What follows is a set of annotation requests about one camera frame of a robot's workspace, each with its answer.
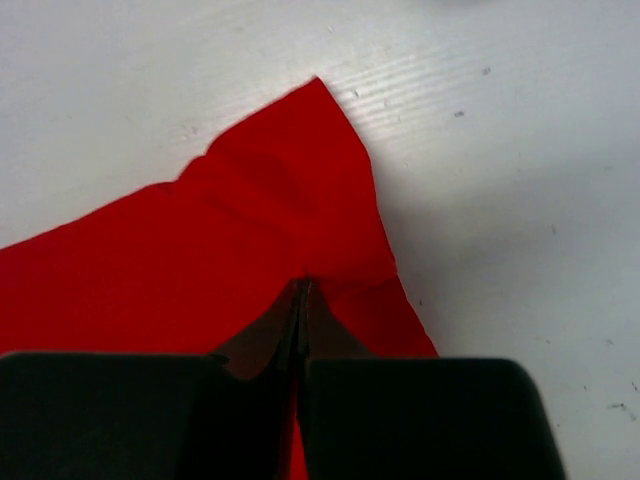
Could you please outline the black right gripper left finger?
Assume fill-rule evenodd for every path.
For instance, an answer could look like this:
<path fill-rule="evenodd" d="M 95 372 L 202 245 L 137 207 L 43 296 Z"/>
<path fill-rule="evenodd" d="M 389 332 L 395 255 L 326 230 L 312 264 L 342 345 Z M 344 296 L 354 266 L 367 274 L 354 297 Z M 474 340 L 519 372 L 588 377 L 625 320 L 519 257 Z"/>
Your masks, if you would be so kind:
<path fill-rule="evenodd" d="M 4 355 L 2 477 L 288 478 L 300 295 L 206 355 Z"/>

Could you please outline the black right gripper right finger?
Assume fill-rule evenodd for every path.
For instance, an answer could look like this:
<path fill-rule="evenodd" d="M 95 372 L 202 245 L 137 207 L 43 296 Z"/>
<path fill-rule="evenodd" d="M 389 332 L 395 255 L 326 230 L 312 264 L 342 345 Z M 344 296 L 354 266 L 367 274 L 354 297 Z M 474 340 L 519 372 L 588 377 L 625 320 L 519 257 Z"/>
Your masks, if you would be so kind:
<path fill-rule="evenodd" d="M 298 419 L 312 479 L 562 479 L 538 389 L 499 358 L 382 358 L 299 289 Z"/>

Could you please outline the red t shirt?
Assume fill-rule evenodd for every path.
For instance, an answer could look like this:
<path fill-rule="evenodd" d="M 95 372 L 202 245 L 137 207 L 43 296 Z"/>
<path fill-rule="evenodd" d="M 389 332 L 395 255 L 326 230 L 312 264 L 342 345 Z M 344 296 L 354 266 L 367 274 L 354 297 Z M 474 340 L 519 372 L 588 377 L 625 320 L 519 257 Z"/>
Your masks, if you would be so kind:
<path fill-rule="evenodd" d="M 206 355 L 291 282 L 374 356 L 432 357 L 377 208 L 369 155 L 314 79 L 221 134 L 180 176 L 1 252 L 1 359 Z M 307 477 L 295 337 L 291 457 Z"/>

